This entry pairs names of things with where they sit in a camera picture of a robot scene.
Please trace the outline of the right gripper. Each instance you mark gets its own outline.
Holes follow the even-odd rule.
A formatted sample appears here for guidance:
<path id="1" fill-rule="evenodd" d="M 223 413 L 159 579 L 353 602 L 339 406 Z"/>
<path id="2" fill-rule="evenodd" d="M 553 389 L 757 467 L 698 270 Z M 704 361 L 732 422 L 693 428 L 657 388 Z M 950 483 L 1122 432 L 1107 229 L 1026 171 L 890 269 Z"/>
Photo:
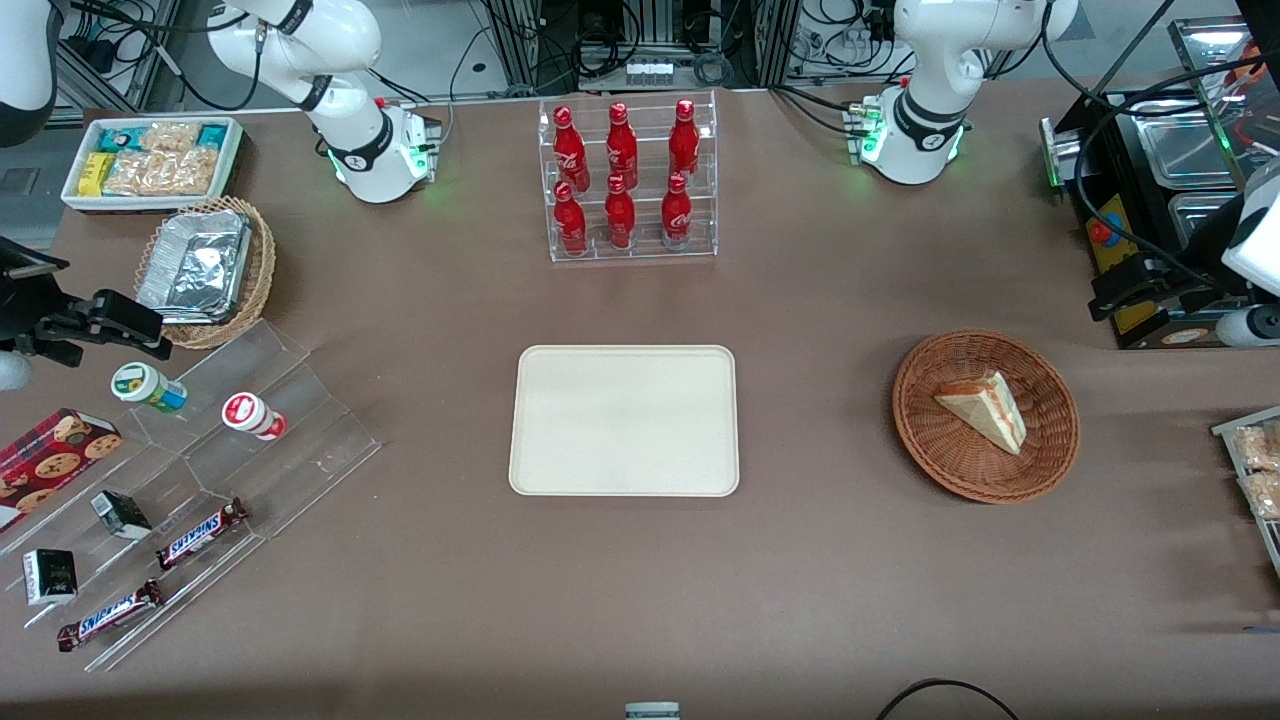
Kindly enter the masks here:
<path id="1" fill-rule="evenodd" d="M 93 337 L 166 361 L 173 342 L 163 336 L 163 316 L 114 290 L 79 299 L 61 290 L 55 274 L 70 264 L 6 237 L 1 238 L 3 348 L 60 365 L 78 365 L 83 348 L 74 340 Z"/>

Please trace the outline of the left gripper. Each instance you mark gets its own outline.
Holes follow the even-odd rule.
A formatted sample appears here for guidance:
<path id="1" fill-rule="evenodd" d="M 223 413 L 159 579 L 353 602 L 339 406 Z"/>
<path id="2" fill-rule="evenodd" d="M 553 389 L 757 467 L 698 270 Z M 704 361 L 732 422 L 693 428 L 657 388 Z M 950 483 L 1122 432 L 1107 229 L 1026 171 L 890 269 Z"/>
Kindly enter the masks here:
<path id="1" fill-rule="evenodd" d="M 1190 204 L 1187 225 L 1178 204 Z M 1165 223 L 1166 232 L 1147 252 L 1125 256 L 1092 282 L 1091 318 L 1102 322 L 1121 310 L 1142 304 L 1211 304 L 1235 299 L 1248 304 L 1263 300 L 1263 290 L 1222 260 L 1242 234 L 1245 197 L 1208 205 L 1199 195 L 1178 195 Z"/>

